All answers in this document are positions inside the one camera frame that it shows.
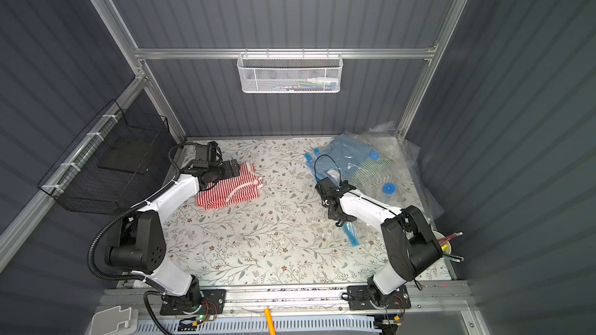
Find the red white striped tank top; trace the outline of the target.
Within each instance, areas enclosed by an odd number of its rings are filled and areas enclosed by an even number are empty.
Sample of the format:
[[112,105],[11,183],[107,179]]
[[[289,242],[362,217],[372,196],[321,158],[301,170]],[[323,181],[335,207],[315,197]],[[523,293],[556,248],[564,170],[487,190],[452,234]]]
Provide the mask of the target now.
[[211,210],[249,202],[259,198],[259,190],[262,186],[262,177],[255,172],[254,165],[245,162],[240,165],[238,177],[220,181],[209,191],[198,192],[195,196],[196,205]]

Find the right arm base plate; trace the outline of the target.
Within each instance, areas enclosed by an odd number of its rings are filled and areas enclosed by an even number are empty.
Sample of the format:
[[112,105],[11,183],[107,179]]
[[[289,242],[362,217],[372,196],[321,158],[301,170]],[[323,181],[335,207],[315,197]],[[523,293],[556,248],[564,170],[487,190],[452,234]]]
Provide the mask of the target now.
[[341,294],[341,299],[349,304],[349,309],[352,311],[404,311],[411,308],[406,285],[396,288],[390,294],[383,294],[372,285],[350,285]]

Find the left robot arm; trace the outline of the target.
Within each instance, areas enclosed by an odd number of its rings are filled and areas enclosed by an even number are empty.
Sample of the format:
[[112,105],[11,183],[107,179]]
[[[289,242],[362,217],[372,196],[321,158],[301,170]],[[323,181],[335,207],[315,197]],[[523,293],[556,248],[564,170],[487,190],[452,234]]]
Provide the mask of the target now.
[[104,261],[121,270],[125,280],[138,280],[166,296],[192,300],[200,294],[198,281],[167,256],[165,221],[194,195],[237,178],[240,165],[236,160],[225,161],[215,141],[188,145],[195,148],[194,159],[176,166],[172,180],[110,226]]

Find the vacuum bag with green striped garment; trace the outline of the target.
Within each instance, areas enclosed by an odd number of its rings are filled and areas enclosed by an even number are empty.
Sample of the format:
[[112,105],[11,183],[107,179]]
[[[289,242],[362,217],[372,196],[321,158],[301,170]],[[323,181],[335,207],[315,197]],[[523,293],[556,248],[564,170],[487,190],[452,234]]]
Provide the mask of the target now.
[[403,182],[404,173],[418,176],[420,147],[403,138],[397,123],[389,121],[362,133],[345,135],[354,141],[356,154],[349,165],[348,181],[359,189],[381,189],[388,183]]

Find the white plastic holder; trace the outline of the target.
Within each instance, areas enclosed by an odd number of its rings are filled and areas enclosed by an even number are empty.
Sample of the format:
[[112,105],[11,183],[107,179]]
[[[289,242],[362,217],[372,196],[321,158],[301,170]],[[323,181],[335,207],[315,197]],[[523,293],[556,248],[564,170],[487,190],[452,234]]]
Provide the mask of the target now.
[[115,306],[95,313],[86,335],[129,335],[138,329],[139,311],[131,307]]

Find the orange pencil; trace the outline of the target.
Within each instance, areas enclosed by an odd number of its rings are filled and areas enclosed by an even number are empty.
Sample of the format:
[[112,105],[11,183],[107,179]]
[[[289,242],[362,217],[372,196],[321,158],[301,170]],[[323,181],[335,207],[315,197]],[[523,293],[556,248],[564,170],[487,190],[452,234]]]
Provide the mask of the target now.
[[265,314],[265,320],[267,323],[267,328],[269,331],[269,335],[276,335],[276,328],[273,322],[273,317],[271,314],[271,310],[270,308],[265,308],[264,309],[264,314]]

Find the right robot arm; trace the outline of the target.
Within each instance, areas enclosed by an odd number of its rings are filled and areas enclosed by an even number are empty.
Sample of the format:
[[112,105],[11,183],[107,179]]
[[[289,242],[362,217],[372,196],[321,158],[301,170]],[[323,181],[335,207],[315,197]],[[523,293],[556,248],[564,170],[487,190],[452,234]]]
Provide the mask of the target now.
[[381,233],[388,262],[370,279],[372,294],[388,296],[443,257],[442,247],[419,208],[390,206],[347,181],[336,185],[324,178],[314,188],[337,227],[361,220]]

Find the vacuum bag with blue garment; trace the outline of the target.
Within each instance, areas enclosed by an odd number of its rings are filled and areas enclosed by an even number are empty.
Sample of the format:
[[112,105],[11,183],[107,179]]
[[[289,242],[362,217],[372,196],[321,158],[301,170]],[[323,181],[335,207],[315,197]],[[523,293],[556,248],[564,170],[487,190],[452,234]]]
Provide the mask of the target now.
[[355,134],[343,133],[323,147],[304,154],[306,166],[317,181],[330,178],[335,184],[349,180],[368,164],[377,164],[381,155]]

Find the white pen cup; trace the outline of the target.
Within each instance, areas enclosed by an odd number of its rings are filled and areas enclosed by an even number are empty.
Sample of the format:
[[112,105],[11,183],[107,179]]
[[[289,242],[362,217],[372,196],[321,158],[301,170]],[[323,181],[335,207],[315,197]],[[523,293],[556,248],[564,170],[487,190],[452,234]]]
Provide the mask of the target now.
[[450,235],[443,235],[438,231],[433,232],[436,240],[439,242],[440,247],[442,248],[443,257],[453,260],[452,256],[452,247],[450,241],[457,236],[457,234],[450,234]]

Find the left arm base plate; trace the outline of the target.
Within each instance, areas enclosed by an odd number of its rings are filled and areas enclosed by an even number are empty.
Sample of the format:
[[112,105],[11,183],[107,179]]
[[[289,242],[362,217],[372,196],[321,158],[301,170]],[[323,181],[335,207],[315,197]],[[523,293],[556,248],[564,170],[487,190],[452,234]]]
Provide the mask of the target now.
[[162,316],[217,316],[223,312],[227,291],[201,289],[186,296],[164,296],[159,314]]

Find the clear blue-zip vacuum bag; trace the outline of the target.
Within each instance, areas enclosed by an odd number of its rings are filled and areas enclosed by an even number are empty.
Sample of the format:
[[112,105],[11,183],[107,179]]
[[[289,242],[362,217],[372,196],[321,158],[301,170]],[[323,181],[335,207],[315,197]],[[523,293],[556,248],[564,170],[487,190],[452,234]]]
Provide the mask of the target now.
[[373,199],[356,189],[341,197],[343,211],[383,235],[387,249],[433,245],[442,250],[422,211],[415,206],[399,208]]

